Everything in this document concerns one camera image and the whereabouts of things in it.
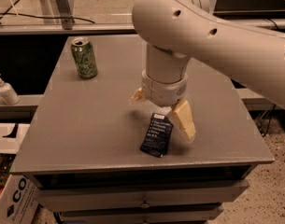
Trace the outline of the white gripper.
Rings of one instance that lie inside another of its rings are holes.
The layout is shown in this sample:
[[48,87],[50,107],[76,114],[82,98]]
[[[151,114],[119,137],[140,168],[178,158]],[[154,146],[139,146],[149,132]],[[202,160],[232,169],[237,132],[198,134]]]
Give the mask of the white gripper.
[[192,111],[189,102],[182,100],[186,93],[187,83],[187,73],[178,82],[163,84],[151,79],[146,71],[143,71],[141,88],[134,92],[129,102],[133,104],[145,102],[148,99],[159,107],[171,106],[167,114],[169,121],[185,141],[192,142],[196,135]]

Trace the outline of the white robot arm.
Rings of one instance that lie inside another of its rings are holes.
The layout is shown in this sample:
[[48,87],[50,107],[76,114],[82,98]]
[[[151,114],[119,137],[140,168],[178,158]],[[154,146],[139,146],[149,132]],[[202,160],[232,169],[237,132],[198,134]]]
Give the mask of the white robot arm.
[[285,34],[225,21],[209,0],[136,0],[132,21],[147,42],[146,65],[134,101],[169,106],[169,120],[191,142],[195,126],[185,99],[191,58],[285,109]]

